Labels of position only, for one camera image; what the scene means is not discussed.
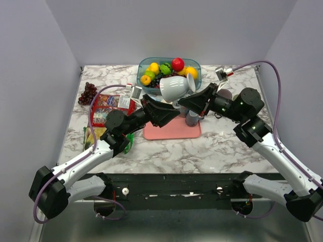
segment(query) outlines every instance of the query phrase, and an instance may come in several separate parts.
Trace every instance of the blue plastic basket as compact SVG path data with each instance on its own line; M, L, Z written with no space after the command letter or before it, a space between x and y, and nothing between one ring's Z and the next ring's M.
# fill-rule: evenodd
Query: blue plastic basket
M149 67L149 65L153 62L156 62L158 65L161 65L162 63L172 63L172 60L174 58L164 58L164 57L149 57L144 60L142 60L139 64L138 73L137 73L137 84L142 87L142 89L150 95L161 95L159 88L151 88L151 87L145 87L141 84L140 78L144 75L146 69ZM197 70L197 79L195 80L196 90L198 90L202 83L202 73L201 73L201 66L199 63L192 59L183 59L185 62L186 67L194 67Z

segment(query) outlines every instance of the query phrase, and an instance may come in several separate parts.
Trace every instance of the marble countertop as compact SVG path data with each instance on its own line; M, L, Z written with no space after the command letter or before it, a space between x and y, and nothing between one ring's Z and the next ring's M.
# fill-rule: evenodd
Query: marble countertop
M136 83L138 66L85 66L77 98L84 90L85 82L93 83L98 90L111 84ZM202 66L204 89L210 82L218 83L216 66ZM253 67L238 70L225 86L233 95L245 87L260 92ZM106 94L127 94L124 88L111 88ZM64 141L59 164L69 161L83 150L83 127L87 126L89 106L81 106L75 100L74 109ZM267 109L259 116L270 124ZM128 154L119 154L102 163L91 172L106 173L230 173L277 172L261 155L248 148L235 136L236 126L226 118L216 119L213 113L201 121L202 135L197 139L159 140L144 139L137 131L134 145Z

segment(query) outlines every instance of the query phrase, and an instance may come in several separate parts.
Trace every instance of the pink plate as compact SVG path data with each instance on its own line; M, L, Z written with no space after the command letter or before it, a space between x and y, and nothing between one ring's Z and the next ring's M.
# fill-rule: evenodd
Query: pink plate
M143 136L147 140L192 139L201 135L201 126L189 127L182 117L176 117L162 128L154 127L151 122L143 129Z

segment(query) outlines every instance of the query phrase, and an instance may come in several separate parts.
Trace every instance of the gray mug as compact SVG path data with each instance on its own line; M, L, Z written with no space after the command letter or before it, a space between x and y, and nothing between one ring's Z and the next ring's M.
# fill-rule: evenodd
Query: gray mug
M228 89L220 89L218 95L225 97L227 99L232 99L232 93Z
M195 127L198 124L199 120L204 119L204 117L199 117L197 113L194 113L193 111L189 111L186 115L185 123L189 127Z
M184 106L181 106L180 107L180 115L179 117L186 117L186 115L188 114L189 112L189 109L184 107Z

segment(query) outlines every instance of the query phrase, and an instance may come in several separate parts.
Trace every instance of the white cup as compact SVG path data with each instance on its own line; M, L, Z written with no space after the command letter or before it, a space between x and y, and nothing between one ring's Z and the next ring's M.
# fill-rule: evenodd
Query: white cup
M184 97L189 90L196 91L192 74L188 73L186 78L181 76L161 78L160 92L166 102L173 102Z

